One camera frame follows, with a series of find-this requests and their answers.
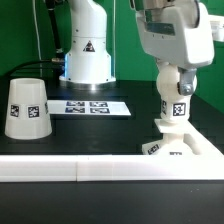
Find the table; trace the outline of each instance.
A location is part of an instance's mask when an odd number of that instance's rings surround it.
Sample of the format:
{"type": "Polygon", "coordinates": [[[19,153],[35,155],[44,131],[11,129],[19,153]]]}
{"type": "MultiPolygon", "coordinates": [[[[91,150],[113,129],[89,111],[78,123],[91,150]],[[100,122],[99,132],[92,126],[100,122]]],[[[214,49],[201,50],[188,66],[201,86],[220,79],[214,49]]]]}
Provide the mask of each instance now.
{"type": "MultiPolygon", "coordinates": [[[[154,82],[120,81],[100,92],[61,88],[45,80],[48,99],[124,101],[132,116],[52,115],[53,133],[18,141],[4,135],[9,80],[0,78],[1,155],[138,155],[161,138],[154,82]]],[[[192,97],[190,121],[223,152],[224,115],[192,97]]],[[[1,183],[0,222],[204,223],[224,222],[224,181],[1,183]]]]}

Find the sticker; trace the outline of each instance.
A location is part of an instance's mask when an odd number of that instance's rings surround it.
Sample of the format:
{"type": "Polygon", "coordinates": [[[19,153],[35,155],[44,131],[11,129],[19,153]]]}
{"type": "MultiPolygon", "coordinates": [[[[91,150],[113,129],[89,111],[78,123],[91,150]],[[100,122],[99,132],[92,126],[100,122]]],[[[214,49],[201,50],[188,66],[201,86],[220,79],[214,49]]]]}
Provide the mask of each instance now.
{"type": "Polygon", "coordinates": [[[151,149],[148,150],[148,154],[152,155],[159,149],[159,145],[154,145],[151,149]]]}
{"type": "Polygon", "coordinates": [[[48,110],[47,102],[45,103],[45,111],[46,111],[46,114],[48,114],[49,110],[48,110]]]}
{"type": "Polygon", "coordinates": [[[19,106],[11,105],[10,115],[12,117],[19,117],[19,106]]]}
{"type": "Polygon", "coordinates": [[[72,114],[84,114],[85,108],[83,107],[66,107],[65,113],[72,113],[72,114]]]}
{"type": "Polygon", "coordinates": [[[28,107],[28,116],[29,118],[40,117],[39,106],[28,107]]]}
{"type": "Polygon", "coordinates": [[[185,116],[186,103],[175,103],[173,105],[173,116],[185,116]]]}
{"type": "Polygon", "coordinates": [[[108,108],[90,108],[90,113],[92,113],[92,114],[109,114],[110,110],[108,108]]]}
{"type": "Polygon", "coordinates": [[[91,107],[108,107],[107,102],[90,102],[91,107]]]}
{"type": "Polygon", "coordinates": [[[85,102],[83,102],[83,101],[67,101],[66,106],[84,107],[85,102]]]}
{"type": "Polygon", "coordinates": [[[166,114],[166,110],[167,110],[167,103],[166,103],[166,101],[162,100],[161,111],[162,111],[162,113],[166,114]]]}
{"type": "Polygon", "coordinates": [[[95,52],[95,49],[91,43],[91,41],[88,42],[88,44],[86,45],[86,47],[84,48],[85,52],[95,52]]]}
{"type": "Polygon", "coordinates": [[[182,156],[182,152],[170,152],[171,156],[182,156]]]}

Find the printed marker sheet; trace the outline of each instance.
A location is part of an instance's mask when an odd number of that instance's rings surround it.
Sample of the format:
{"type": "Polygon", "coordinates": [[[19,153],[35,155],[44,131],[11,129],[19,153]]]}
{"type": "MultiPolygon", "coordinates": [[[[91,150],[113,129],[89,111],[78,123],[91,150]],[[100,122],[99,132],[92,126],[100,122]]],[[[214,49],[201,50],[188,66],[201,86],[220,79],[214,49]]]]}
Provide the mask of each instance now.
{"type": "Polygon", "coordinates": [[[130,116],[124,102],[48,100],[50,114],[130,116]]]}

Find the robot end effector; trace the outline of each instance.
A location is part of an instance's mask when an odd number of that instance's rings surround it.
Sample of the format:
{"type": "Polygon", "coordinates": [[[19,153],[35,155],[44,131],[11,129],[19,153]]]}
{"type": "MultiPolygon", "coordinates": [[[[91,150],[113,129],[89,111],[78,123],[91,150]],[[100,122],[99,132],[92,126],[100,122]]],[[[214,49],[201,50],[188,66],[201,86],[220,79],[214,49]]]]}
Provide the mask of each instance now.
{"type": "Polygon", "coordinates": [[[180,95],[192,95],[196,69],[214,57],[206,7],[197,0],[130,0],[130,5],[144,51],[177,66],[180,95]]]}

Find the white paper cup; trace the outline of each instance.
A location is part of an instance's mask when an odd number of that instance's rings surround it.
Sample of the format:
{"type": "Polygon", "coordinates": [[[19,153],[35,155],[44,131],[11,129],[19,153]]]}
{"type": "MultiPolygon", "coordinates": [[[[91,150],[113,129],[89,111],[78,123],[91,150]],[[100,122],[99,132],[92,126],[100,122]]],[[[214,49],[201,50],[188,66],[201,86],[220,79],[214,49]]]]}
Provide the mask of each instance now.
{"type": "Polygon", "coordinates": [[[14,139],[38,139],[52,132],[43,80],[13,79],[10,82],[5,134],[14,139]]]}

